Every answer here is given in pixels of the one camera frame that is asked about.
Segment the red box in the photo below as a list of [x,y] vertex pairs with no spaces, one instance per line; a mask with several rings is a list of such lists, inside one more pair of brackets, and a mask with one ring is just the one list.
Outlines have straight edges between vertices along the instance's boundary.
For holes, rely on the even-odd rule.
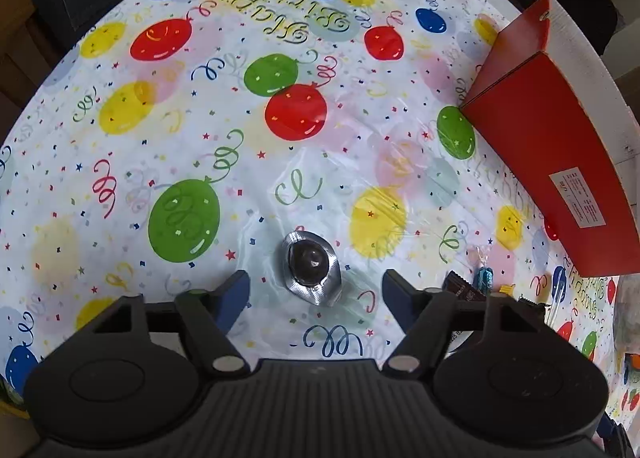
[[556,0],[538,0],[498,34],[461,110],[581,276],[640,272],[640,237],[614,168],[640,153],[640,128]]

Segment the tablecloth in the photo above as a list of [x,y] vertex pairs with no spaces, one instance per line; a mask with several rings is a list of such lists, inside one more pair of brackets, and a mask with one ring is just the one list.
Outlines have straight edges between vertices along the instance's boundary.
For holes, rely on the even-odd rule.
[[[1,150],[0,372],[22,393],[120,295],[171,300],[238,268],[251,294],[228,336],[252,365],[382,362],[402,338],[382,273],[441,287],[449,270],[472,281],[482,256],[496,288],[534,301],[564,266],[553,327],[619,394],[617,278],[577,274],[457,107],[507,24],[486,0],[123,1]],[[296,229],[335,248],[334,307],[282,284]],[[631,416],[613,396],[609,412]]]

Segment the wooden chair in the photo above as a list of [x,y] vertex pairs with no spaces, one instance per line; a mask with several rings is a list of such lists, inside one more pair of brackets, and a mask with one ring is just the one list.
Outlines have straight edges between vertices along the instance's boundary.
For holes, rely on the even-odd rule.
[[12,58],[11,49],[16,37],[24,31],[24,28],[26,29],[31,41],[46,62],[49,72],[62,58],[56,47],[47,39],[46,33],[34,14],[35,7],[31,0],[0,0],[0,92],[20,110],[26,107],[41,80],[32,80]]

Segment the table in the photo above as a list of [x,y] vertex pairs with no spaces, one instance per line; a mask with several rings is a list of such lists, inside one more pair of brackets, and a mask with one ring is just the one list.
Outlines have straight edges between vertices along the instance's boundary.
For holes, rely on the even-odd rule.
[[[616,387],[617,278],[577,275],[456,107],[516,15],[506,0],[123,1],[1,150],[0,372],[21,393],[120,295],[170,300],[238,268],[252,291],[228,336],[252,365],[382,362],[402,338],[382,273],[440,287],[483,254],[496,286],[535,301],[564,266],[554,328]],[[294,229],[334,246],[334,307],[281,284]]]

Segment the ribbed black surface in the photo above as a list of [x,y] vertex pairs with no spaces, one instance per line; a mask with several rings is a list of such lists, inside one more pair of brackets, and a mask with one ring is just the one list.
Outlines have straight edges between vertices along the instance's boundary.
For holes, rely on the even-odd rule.
[[478,440],[444,418],[420,383],[386,378],[374,361],[263,361],[251,377],[215,385],[192,418],[158,440],[122,450],[81,450],[46,441],[28,456],[596,458],[604,454],[586,440],[556,450],[515,450]]

